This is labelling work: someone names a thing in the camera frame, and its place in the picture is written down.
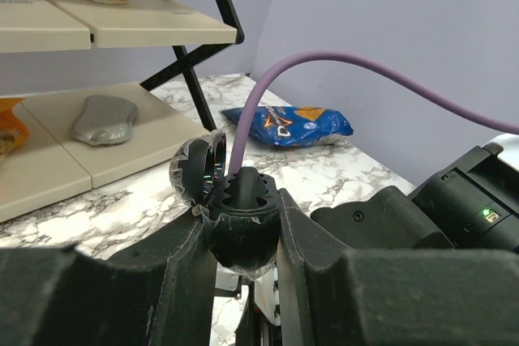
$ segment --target marble countertop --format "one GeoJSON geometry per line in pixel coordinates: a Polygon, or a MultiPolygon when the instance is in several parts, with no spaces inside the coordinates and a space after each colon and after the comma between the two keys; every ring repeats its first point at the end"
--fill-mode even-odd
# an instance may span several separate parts
{"type": "MultiPolygon", "coordinates": [[[[235,127],[220,111],[243,106],[255,82],[244,75],[225,75],[203,78],[200,83],[217,126],[227,133],[229,157],[235,127]]],[[[167,83],[154,94],[199,122],[183,81],[167,83]]],[[[271,92],[264,95],[261,104],[288,105],[271,92]]],[[[273,176],[277,187],[287,188],[307,214],[317,207],[367,200],[385,186],[397,186],[404,193],[413,189],[406,180],[347,141],[335,146],[287,151],[250,141],[244,165],[254,165],[260,172],[273,176]]],[[[106,259],[186,210],[169,183],[168,167],[169,163],[160,164],[0,224],[0,247],[79,243],[78,250],[106,259]]],[[[227,346],[234,342],[234,330],[246,298],[245,293],[241,301],[215,298],[211,346],[227,346]]]]}

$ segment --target shelf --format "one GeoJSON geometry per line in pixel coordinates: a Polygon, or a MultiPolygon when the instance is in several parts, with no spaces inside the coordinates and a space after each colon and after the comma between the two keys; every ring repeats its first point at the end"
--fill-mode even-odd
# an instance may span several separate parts
{"type": "Polygon", "coordinates": [[[167,161],[187,139],[207,133],[137,83],[30,96],[22,105],[90,174],[93,188],[167,161]],[[92,95],[118,96],[137,105],[131,140],[118,146],[92,147],[70,136],[84,99],[92,95]]]}
{"type": "Polygon", "coordinates": [[[236,29],[174,0],[46,0],[86,25],[101,48],[231,44],[236,29]]]}
{"type": "Polygon", "coordinates": [[[0,53],[90,49],[90,31],[45,0],[0,0],[0,53]]]}
{"type": "Polygon", "coordinates": [[[0,164],[0,222],[92,189],[90,175],[22,106],[27,142],[0,164]]]}

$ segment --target cable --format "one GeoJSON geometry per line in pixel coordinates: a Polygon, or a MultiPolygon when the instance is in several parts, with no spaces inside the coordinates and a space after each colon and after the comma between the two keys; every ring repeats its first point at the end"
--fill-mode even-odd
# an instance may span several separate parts
{"type": "Polygon", "coordinates": [[[277,64],[273,65],[265,74],[261,77],[258,83],[252,89],[249,95],[245,107],[243,108],[242,115],[238,122],[238,129],[236,130],[236,137],[234,139],[233,151],[231,152],[230,163],[229,163],[229,174],[234,174],[239,171],[243,163],[243,155],[245,153],[245,145],[247,143],[247,137],[251,130],[252,118],[258,104],[260,103],[261,97],[274,81],[277,76],[282,74],[284,71],[290,69],[293,66],[303,64],[305,62],[313,61],[337,61],[345,62],[347,64],[360,66],[362,68],[371,70],[372,72],[378,73],[388,79],[391,79],[395,83],[399,83],[401,86],[409,89],[410,91],[420,95],[421,97],[435,103],[436,105],[447,109],[451,113],[463,117],[479,125],[489,127],[493,130],[503,131],[505,133],[519,135],[519,126],[511,123],[498,121],[489,117],[485,117],[480,113],[476,113],[465,107],[460,106],[453,101],[450,101],[437,93],[425,88],[419,83],[400,75],[399,73],[391,70],[383,65],[361,58],[353,54],[340,52],[336,50],[312,50],[309,52],[303,52],[294,54],[287,57],[277,64]]]}

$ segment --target bag of chips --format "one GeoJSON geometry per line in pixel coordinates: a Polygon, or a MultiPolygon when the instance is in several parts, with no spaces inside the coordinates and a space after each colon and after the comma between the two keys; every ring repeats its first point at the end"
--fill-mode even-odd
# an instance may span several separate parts
{"type": "MultiPolygon", "coordinates": [[[[223,114],[238,123],[243,108],[225,109],[223,114]]],[[[348,120],[333,109],[316,107],[258,107],[249,135],[272,146],[312,146],[336,143],[352,135],[348,120]]]]}

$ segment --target white wall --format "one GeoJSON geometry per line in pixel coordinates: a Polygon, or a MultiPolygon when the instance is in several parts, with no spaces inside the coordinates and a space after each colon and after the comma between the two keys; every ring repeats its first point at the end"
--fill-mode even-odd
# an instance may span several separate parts
{"type": "MultiPolygon", "coordinates": [[[[519,0],[272,0],[253,77],[307,49],[380,61],[489,116],[519,123],[519,0]]],[[[368,71],[300,66],[273,91],[339,109],[354,143],[414,183],[495,134],[368,71]]]]}
{"type": "MultiPolygon", "coordinates": [[[[179,1],[219,18],[214,0],[179,1]]],[[[246,41],[200,64],[196,68],[199,75],[251,71],[270,2],[271,0],[234,0],[246,41]]],[[[143,81],[174,59],[170,47],[0,54],[0,96],[143,81]]]]}

